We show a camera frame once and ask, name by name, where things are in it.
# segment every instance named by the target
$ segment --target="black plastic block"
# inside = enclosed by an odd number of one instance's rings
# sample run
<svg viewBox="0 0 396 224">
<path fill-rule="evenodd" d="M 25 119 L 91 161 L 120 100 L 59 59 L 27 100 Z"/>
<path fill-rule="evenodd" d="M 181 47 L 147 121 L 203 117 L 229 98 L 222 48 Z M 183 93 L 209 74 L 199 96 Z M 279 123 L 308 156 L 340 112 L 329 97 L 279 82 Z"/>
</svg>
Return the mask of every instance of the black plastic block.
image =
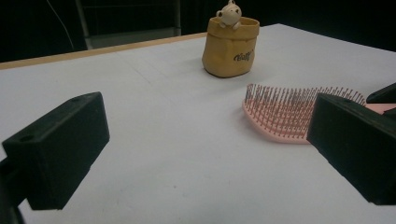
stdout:
<svg viewBox="0 0 396 224">
<path fill-rule="evenodd" d="M 3 142 L 32 209 L 62 209 L 109 141 L 100 92 L 75 97 Z"/>
<path fill-rule="evenodd" d="M 375 204 L 396 204 L 396 121 L 320 93 L 307 140 Z"/>
</svg>

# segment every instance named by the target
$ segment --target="table surface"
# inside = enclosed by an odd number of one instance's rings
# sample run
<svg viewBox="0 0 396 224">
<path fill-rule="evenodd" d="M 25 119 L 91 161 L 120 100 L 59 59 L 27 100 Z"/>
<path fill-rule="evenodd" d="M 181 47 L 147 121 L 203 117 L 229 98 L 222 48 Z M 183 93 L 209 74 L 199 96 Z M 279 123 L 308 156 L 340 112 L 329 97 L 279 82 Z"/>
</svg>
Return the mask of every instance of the table surface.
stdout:
<svg viewBox="0 0 396 224">
<path fill-rule="evenodd" d="M 367 203 L 314 147 L 263 139 L 241 104 L 249 83 L 367 96 L 395 82 L 395 52 L 276 24 L 260 29 L 249 73 L 217 78 L 202 66 L 204 47 L 198 35 L 2 64 L 0 139 L 93 91 L 110 130 L 66 207 L 32 211 L 24 201 L 26 222 L 394 223 L 395 206 Z"/>
</svg>

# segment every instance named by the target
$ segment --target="toy figure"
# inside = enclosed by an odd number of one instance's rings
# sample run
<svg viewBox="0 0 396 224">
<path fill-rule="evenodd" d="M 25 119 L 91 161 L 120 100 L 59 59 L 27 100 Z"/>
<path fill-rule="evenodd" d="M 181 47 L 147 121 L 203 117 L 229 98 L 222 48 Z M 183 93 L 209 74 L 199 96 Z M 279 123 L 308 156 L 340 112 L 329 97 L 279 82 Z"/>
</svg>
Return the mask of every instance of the toy figure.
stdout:
<svg viewBox="0 0 396 224">
<path fill-rule="evenodd" d="M 216 13 L 216 16 L 221 19 L 219 25 L 222 28 L 225 28 L 226 25 L 231 25 L 233 29 L 236 30 L 241 24 L 239 19 L 241 19 L 242 11 L 241 8 L 235 4 L 235 1 L 230 0 L 227 6 Z"/>
</svg>

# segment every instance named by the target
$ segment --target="hairbrush handle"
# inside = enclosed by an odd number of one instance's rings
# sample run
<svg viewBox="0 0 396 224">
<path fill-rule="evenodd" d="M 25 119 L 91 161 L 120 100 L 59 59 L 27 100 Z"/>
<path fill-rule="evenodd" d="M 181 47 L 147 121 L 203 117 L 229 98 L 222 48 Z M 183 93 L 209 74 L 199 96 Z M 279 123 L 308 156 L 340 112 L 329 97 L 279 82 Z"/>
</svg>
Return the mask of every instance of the hairbrush handle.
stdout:
<svg viewBox="0 0 396 224">
<path fill-rule="evenodd" d="M 369 108 L 374 112 L 383 115 L 387 111 L 396 108 L 396 104 L 367 104 L 366 108 Z"/>
<path fill-rule="evenodd" d="M 393 83 L 379 91 L 371 93 L 366 100 L 367 104 L 396 103 L 396 83 Z"/>
</svg>

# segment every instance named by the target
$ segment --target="small figurine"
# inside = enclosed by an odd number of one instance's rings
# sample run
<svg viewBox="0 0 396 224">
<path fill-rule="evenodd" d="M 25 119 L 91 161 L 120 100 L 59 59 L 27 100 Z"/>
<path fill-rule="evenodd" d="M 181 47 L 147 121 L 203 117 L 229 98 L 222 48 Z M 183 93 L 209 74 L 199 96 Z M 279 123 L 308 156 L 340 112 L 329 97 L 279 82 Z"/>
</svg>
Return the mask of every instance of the small figurine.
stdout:
<svg viewBox="0 0 396 224">
<path fill-rule="evenodd" d="M 235 4 L 235 1 L 228 1 L 228 5 L 225 6 L 222 10 L 219 10 L 216 13 L 216 16 L 221 19 L 220 26 L 225 28 L 226 25 L 231 25 L 233 29 L 238 29 L 241 22 L 242 11 L 239 6 Z"/>
</svg>

